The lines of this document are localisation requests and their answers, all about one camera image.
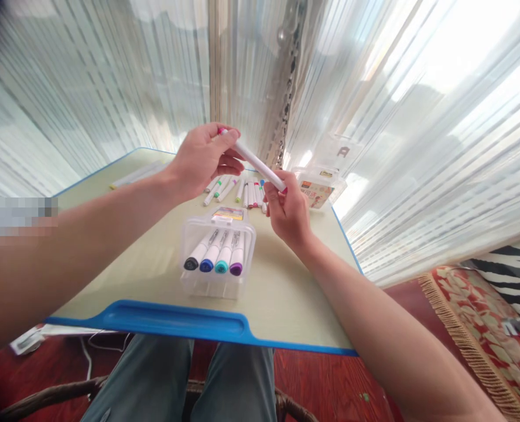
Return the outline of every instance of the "hand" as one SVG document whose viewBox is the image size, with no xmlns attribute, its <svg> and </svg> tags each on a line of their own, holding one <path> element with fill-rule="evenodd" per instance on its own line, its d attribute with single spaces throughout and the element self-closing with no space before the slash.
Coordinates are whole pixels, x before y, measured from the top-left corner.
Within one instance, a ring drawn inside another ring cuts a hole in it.
<svg viewBox="0 0 520 422">
<path fill-rule="evenodd" d="M 220 128 L 228 130 L 217 135 Z M 244 160 L 232 147 L 241 133 L 221 123 L 207 123 L 192 129 L 174 160 L 161 173 L 174 179 L 173 193 L 178 202 L 193 199 L 203 192 L 206 186 L 219 175 L 238 176 L 244 170 Z"/>
<path fill-rule="evenodd" d="M 264 202 L 268 203 L 266 215 L 271 218 L 274 232 L 296 252 L 314 237 L 309 223 L 307 196 L 299 189 L 293 173 L 281 170 L 274 173 L 283 180 L 288 192 L 284 195 L 270 182 L 264 184 Z"/>
</svg>

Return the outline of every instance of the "blue desk edge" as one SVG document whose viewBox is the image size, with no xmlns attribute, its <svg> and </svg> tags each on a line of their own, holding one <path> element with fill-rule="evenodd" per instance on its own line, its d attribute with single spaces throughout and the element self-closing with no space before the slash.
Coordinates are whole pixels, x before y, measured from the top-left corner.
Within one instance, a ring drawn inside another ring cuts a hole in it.
<svg viewBox="0 0 520 422">
<path fill-rule="evenodd" d="M 55 194 L 53 197 L 59 196 L 69 189 L 84 182 L 86 179 L 101 172 L 105 168 L 125 158 L 129 154 L 133 154 L 138 149 L 150 149 L 152 151 L 161 151 L 159 149 L 139 147 L 128 152 L 124 156 L 112 161 L 108 165 L 86 176 L 82 180 L 74 183 L 68 188 Z M 348 241 L 344 228 L 340 223 L 340 219 L 332 208 L 334 217 L 338 221 L 340 230 L 350 247 L 352 256 L 361 274 L 358 258 L 356 258 L 352 245 Z M 48 324 L 83 326 L 94 329 L 106 329 L 113 331 L 130 331 L 148 334 L 174 335 L 178 337 L 197 338 L 212 341 L 236 342 L 249 344 L 253 346 L 273 347 L 282 349 L 304 350 L 308 352 L 332 353 L 335 355 L 358 356 L 355 350 L 332 348 L 327 346 L 305 345 L 301 343 L 277 342 L 258 339 L 253 336 L 248 325 L 248 320 L 243 314 L 233 312 L 215 311 L 211 309 L 178 307 L 174 305 L 154 304 L 151 302 L 140 302 L 130 300 L 120 300 L 114 302 L 103 310 L 100 314 L 88 319 L 60 318 L 50 316 L 46 319 Z"/>
</svg>

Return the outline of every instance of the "cable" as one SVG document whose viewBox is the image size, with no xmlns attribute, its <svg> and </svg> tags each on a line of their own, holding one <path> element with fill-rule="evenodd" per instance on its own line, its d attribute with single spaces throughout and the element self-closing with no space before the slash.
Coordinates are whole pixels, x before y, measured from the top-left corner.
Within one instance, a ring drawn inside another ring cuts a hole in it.
<svg viewBox="0 0 520 422">
<path fill-rule="evenodd" d="M 95 349 L 113 350 L 113 351 L 116 351 L 116 352 L 119 352 L 119 353 L 123 353 L 124 350 L 125 350 L 125 347 L 127 345 L 127 339 L 129 338 L 129 335 L 131 333 L 127 333 L 127 336 L 125 336 L 125 339 L 124 339 L 124 346 L 121 349 L 118 349 L 118 348 L 107 348 L 107 347 L 104 347 L 104 346 L 97 346 L 97 345 L 95 345 L 94 343 L 91 342 L 92 337 L 100 334 L 102 331 L 104 331 L 104 330 L 100 330 L 97 333 L 92 334 L 88 338 L 88 344 L 90 346 L 92 346 L 93 348 L 95 348 Z M 92 358 L 88 354 L 88 350 L 86 349 L 86 346 L 84 345 L 84 337 L 80 336 L 79 338 L 80 338 L 80 345 L 83 347 L 84 356 L 86 357 L 86 360 L 88 361 L 88 372 L 86 373 L 86 381 L 89 381 L 91 376 L 92 376 Z"/>
<path fill-rule="evenodd" d="M 104 330 L 100 330 L 100 331 L 98 331 L 97 333 L 94 333 L 94 334 L 92 334 L 92 335 L 89 337 L 89 339 L 88 339 L 88 344 L 89 344 L 90 346 L 92 346 L 92 347 L 95 348 L 95 349 L 114 350 L 115 352 L 119 352 L 119 353 L 123 353 L 123 352 L 125 352 L 125 346 L 127 345 L 127 339 L 129 338 L 129 335 L 130 335 L 131 333 L 127 333 L 127 336 L 125 336 L 125 339 L 124 339 L 124 346 L 123 346 L 121 349 L 118 349 L 118 348 L 109 348 L 109 347 L 105 347 L 105 346 L 97 346 L 97 345 L 95 345 L 94 343 L 92 343 L 92 338 L 93 338 L 94 336 L 100 334 L 102 331 L 104 331 Z"/>
<path fill-rule="evenodd" d="M 86 360 L 88 361 L 88 372 L 86 373 L 86 381 L 90 380 L 90 376 L 92 375 L 92 358 L 88 354 L 88 350 L 86 350 L 86 346 L 84 345 L 84 338 L 82 336 L 80 338 L 80 345 L 83 347 L 83 353 L 86 357 Z M 88 397 L 88 401 L 90 401 L 90 394 L 87 394 L 86 397 Z"/>
</svg>

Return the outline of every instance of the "chair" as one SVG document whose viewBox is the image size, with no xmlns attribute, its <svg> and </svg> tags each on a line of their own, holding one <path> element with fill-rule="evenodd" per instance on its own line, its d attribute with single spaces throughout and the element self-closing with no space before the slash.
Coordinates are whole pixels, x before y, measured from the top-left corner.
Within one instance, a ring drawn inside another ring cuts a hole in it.
<svg viewBox="0 0 520 422">
<path fill-rule="evenodd" d="M 106 375 L 92 378 L 88 381 L 49 387 L 4 409 L 0 412 L 0 420 L 18 421 L 39 409 L 51 406 L 52 404 L 62 403 L 64 401 L 87 395 L 95 397 L 106 384 L 107 379 L 108 376 Z M 182 414 L 183 421 L 190 420 L 191 410 L 193 409 L 197 399 L 201 396 L 204 385 L 204 381 L 188 381 L 186 387 L 186 402 L 184 403 L 184 412 Z M 275 394 L 278 422 L 284 422 L 287 415 L 290 415 L 297 422 L 317 422 L 317 418 L 315 418 L 311 412 L 295 403 L 293 399 L 291 399 L 287 394 L 281 392 L 278 388 L 276 388 Z"/>
</svg>

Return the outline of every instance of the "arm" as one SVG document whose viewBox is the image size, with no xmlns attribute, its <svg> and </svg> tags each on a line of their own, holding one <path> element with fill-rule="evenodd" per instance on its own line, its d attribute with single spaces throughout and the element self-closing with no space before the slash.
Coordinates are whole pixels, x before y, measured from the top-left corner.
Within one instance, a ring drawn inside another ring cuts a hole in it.
<svg viewBox="0 0 520 422">
<path fill-rule="evenodd" d="M 356 351 L 406 418 L 503 421 L 467 371 L 426 328 L 312 233 L 307 200 L 295 176 L 277 173 L 288 194 L 284 197 L 270 183 L 265 185 L 274 231 L 319 282 Z"/>
<path fill-rule="evenodd" d="M 230 149 L 236 130 L 217 123 L 188 134 L 161 173 L 63 212 L 56 226 L 0 246 L 0 347 L 82 290 L 129 245 L 178 204 L 202 193 L 218 174 L 244 169 Z"/>
</svg>

